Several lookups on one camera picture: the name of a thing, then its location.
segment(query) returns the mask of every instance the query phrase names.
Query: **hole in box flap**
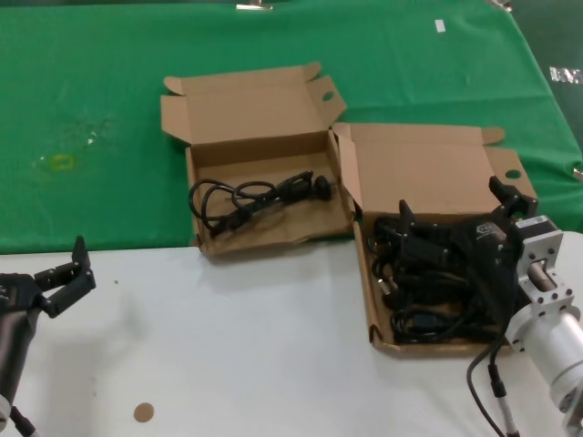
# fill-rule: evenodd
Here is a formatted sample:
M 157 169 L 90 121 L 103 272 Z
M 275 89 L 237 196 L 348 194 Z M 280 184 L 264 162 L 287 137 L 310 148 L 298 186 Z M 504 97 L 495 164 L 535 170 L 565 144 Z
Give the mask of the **hole in box flap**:
M 516 170 L 515 168 L 508 170 L 505 176 L 509 179 L 518 179 L 522 176 L 522 172 L 520 170 Z

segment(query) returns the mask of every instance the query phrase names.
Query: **white table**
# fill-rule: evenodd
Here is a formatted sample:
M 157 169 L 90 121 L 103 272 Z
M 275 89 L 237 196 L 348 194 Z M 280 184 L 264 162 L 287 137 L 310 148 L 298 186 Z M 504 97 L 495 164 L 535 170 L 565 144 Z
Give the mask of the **white table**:
M 568 233 L 559 255 L 575 290 L 582 243 Z M 465 386 L 469 358 L 396 359 L 369 345 L 353 242 L 216 265 L 194 248 L 91 259 L 97 289 L 42 316 L 15 400 L 43 437 L 494 435 Z M 4 256 L 0 271 L 68 260 Z M 562 435 L 528 358 L 500 367 L 521 434 Z M 484 367 L 475 379 L 500 422 Z M 145 401 L 156 412 L 138 423 Z

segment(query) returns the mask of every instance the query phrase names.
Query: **cardboard box flap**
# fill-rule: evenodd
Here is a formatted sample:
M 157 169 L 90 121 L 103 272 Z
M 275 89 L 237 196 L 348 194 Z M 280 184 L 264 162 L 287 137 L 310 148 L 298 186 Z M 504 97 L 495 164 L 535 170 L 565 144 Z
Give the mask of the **cardboard box flap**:
M 182 141 L 190 142 L 189 107 L 183 96 L 162 96 L 162 130 Z
M 184 111 L 184 103 L 171 106 L 163 97 L 162 129 L 180 139 L 187 137 L 190 144 L 323 131 L 346 106 L 328 76 L 315 78 L 319 71 L 320 65 L 314 63 L 215 76 L 167 77 L 166 86 L 183 95 L 187 108 L 186 115 L 178 115 L 176 107 Z
M 237 91 L 244 88 L 304 84 L 316 78 L 322 69 L 319 62 L 305 66 L 285 66 L 262 70 L 223 73 L 209 76 L 164 78 L 168 90 L 181 96 Z
M 485 149 L 494 174 L 503 184 L 514 185 L 522 194 L 531 198 L 537 197 L 528 179 L 527 171 L 522 167 L 520 158 L 514 150 L 500 147 L 485 147 Z
M 433 217 L 481 214 L 497 205 L 479 127 L 339 123 L 333 129 L 343 184 L 364 212 L 396 214 L 402 198 L 415 213 Z

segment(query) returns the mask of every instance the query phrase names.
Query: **cardboard box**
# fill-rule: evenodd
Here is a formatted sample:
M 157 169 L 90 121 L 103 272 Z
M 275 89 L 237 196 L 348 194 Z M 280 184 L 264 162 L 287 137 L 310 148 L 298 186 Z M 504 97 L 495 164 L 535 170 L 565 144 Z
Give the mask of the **cardboard box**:
M 193 217 L 207 255 L 296 244 L 352 231 L 351 211 L 340 186 L 340 163 L 331 124 L 346 109 L 320 64 L 198 77 L 166 77 L 176 94 L 162 96 L 162 129 L 189 143 L 189 185 L 214 178 L 231 186 L 252 180 L 274 185 L 305 170 L 337 188 L 330 201 L 303 200 L 272 208 L 244 228 L 210 237 Z M 204 187 L 195 195 L 200 208 Z M 210 215 L 234 210 L 227 193 L 213 194 Z
M 534 197 L 516 152 L 494 147 L 504 139 L 504 131 L 345 123 L 337 123 L 333 130 L 340 149 L 343 184 L 363 212 L 362 220 L 355 221 L 353 228 L 370 342 L 377 349 L 390 351 L 458 353 L 483 349 L 483 344 L 462 341 L 395 344 L 391 311 L 383 305 L 378 282 L 371 273 L 372 256 L 366 239 L 377 217 L 398 216 L 401 199 L 423 221 L 455 222 L 489 213 L 499 205 L 488 189 L 494 175 Z

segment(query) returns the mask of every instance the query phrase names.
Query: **brown circle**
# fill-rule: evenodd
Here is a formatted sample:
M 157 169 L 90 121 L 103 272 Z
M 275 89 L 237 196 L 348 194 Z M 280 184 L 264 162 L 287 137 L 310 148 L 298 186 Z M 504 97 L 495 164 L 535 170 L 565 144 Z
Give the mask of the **brown circle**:
M 140 423 L 149 422 L 154 417 L 154 407 L 151 403 L 141 403 L 134 410 L 134 419 Z

